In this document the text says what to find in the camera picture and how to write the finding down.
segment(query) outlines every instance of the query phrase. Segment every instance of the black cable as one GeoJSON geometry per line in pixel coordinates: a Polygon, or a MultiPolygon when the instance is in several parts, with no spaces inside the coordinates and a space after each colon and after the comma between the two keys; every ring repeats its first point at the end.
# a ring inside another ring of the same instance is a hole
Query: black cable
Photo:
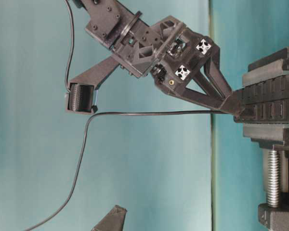
{"type": "Polygon", "coordinates": [[[126,112],[103,112],[103,113],[97,113],[95,115],[92,115],[85,126],[85,130],[84,130],[84,137],[83,137],[83,142],[82,142],[82,147],[81,147],[81,151],[80,151],[80,156],[79,156],[79,161],[77,164],[77,169],[76,169],[76,174],[73,180],[73,185],[72,185],[72,189],[67,197],[67,199],[65,200],[65,202],[52,214],[50,215],[48,218],[46,218],[45,220],[41,221],[40,223],[26,229],[25,231],[31,231],[43,224],[45,224],[47,221],[49,221],[50,219],[52,219],[53,217],[55,217],[58,213],[60,213],[60,211],[67,205],[67,203],[69,202],[69,200],[71,199],[76,183],[77,183],[77,179],[78,179],[78,174],[79,174],[79,170],[80,170],[80,166],[81,166],[81,162],[82,162],[82,157],[83,157],[83,153],[86,147],[86,141],[87,141],[87,135],[88,135],[88,128],[89,125],[91,123],[91,121],[99,116],[110,116],[110,115],[114,115],[114,116],[175,116],[175,115],[190,115],[190,114],[224,114],[223,112],[219,112],[219,111],[179,111],[179,112],[146,112],[146,113],[126,113],[126,112]]]}
{"type": "Polygon", "coordinates": [[[64,0],[66,3],[66,7],[68,10],[68,15],[69,15],[69,20],[70,20],[70,26],[71,26],[71,48],[68,56],[68,61],[66,65],[66,74],[65,74],[65,87],[68,92],[71,92],[71,90],[68,88],[68,76],[69,76],[69,70],[71,67],[72,59],[73,59],[73,54],[74,54],[74,46],[75,46],[75,28],[74,28],[74,17],[73,17],[73,12],[71,9],[70,4],[68,3],[68,0],[64,0]]]}

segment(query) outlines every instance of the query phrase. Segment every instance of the screw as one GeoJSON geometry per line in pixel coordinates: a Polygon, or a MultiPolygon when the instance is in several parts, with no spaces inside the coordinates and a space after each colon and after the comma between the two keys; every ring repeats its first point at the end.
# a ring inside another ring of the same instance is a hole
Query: screw
{"type": "Polygon", "coordinates": [[[278,151],[269,151],[268,156],[268,192],[269,207],[278,208],[280,202],[280,155],[278,151]]]}

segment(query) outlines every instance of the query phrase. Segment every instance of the teal backdrop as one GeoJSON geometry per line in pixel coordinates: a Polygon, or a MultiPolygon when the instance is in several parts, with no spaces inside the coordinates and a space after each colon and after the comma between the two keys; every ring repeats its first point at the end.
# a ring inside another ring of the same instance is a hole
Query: teal backdrop
{"type": "MultiPolygon", "coordinates": [[[[192,30],[209,33],[206,0],[122,3],[134,13],[141,10],[150,25],[172,14],[192,30]]],[[[74,6],[73,11],[71,77],[109,55],[85,33],[87,13],[74,6]]],[[[0,0],[0,231],[20,231],[41,221],[70,190],[88,117],[64,112],[69,45],[63,0],[0,0]]],[[[162,94],[151,76],[136,79],[118,69],[99,91],[99,109],[200,107],[162,94]]],[[[231,118],[225,120],[234,126],[231,118]]],[[[210,142],[208,115],[96,119],[74,196],[37,230],[89,231],[118,204],[128,209],[126,231],[210,231],[210,142]]]]}
{"type": "MultiPolygon", "coordinates": [[[[221,47],[221,70],[242,87],[248,64],[289,46],[289,0],[211,0],[211,35],[221,47]]],[[[232,116],[217,115],[214,137],[214,230],[266,231],[257,206],[265,203],[262,152],[243,138],[232,116]]]]}

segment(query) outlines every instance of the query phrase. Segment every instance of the threaded rod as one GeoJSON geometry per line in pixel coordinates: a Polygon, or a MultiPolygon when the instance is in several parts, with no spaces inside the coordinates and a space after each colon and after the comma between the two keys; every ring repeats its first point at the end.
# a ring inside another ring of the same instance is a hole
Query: threaded rod
{"type": "Polygon", "coordinates": [[[279,202],[280,202],[280,156],[278,151],[269,151],[267,203],[269,207],[278,208],[279,202]]]}

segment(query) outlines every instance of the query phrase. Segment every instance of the black plastic part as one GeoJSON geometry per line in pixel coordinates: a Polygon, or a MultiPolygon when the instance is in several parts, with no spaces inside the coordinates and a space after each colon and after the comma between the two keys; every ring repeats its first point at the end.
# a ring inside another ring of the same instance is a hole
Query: black plastic part
{"type": "Polygon", "coordinates": [[[127,210],[116,205],[92,231],[123,231],[127,210]]]}
{"type": "Polygon", "coordinates": [[[289,123],[289,75],[276,77],[238,91],[254,117],[235,117],[244,123],[289,123]]]}
{"type": "Polygon", "coordinates": [[[156,71],[161,69],[159,66],[151,71],[155,85],[167,95],[212,110],[240,115],[244,108],[240,105],[237,93],[232,91],[220,71],[220,48],[211,38],[185,27],[182,28],[181,35],[176,38],[174,44],[180,44],[178,40],[186,43],[182,54],[175,55],[173,47],[168,50],[161,61],[166,73],[164,78],[161,79],[159,72],[156,71]],[[197,49],[197,44],[202,43],[203,40],[210,45],[205,54],[197,49]],[[182,66],[190,72],[185,78],[177,73],[182,66]],[[190,82],[198,84],[204,93],[188,88],[190,82]]]}
{"type": "Polygon", "coordinates": [[[274,54],[255,61],[254,63],[249,65],[249,71],[255,70],[259,67],[265,66],[280,59],[284,61],[283,70],[289,71],[289,47],[286,47],[274,54]]]}
{"type": "Polygon", "coordinates": [[[96,105],[93,105],[93,106],[92,106],[92,110],[93,110],[94,113],[96,113],[96,112],[98,111],[97,106],[96,106],[96,105]]]}
{"type": "Polygon", "coordinates": [[[94,86],[72,84],[68,109],[73,112],[90,113],[92,111],[94,86]]]}
{"type": "Polygon", "coordinates": [[[267,204],[258,206],[258,220],[269,230],[289,231],[289,206],[270,208],[267,204]]]}
{"type": "Polygon", "coordinates": [[[82,2],[80,0],[73,0],[73,2],[78,8],[84,7],[84,5],[82,4],[82,2]]]}

